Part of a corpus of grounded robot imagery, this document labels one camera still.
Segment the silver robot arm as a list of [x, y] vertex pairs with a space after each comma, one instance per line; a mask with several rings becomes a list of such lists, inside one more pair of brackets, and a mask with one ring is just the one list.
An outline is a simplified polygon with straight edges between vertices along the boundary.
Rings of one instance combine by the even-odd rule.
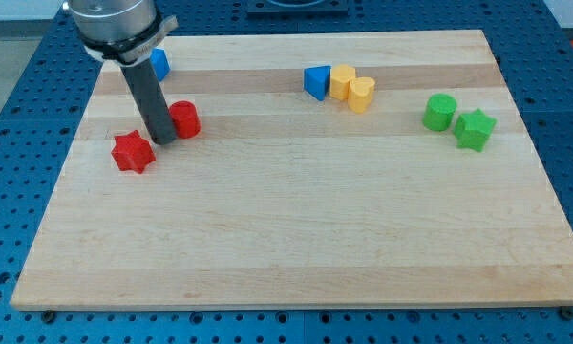
[[177, 138], [151, 54], [178, 27], [176, 16], [163, 16], [154, 0], [68, 0], [86, 52], [120, 68], [153, 143]]

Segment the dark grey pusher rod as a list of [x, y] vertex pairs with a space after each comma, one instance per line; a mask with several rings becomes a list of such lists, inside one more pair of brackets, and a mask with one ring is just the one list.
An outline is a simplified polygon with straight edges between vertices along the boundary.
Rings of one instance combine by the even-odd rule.
[[175, 125], [150, 60], [121, 71], [153, 143], [166, 145], [174, 141]]

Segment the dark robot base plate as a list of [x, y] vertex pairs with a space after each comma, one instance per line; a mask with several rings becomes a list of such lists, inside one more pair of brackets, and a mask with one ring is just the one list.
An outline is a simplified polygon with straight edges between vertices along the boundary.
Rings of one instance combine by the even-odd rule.
[[248, 16], [347, 14], [349, 0], [248, 0]]

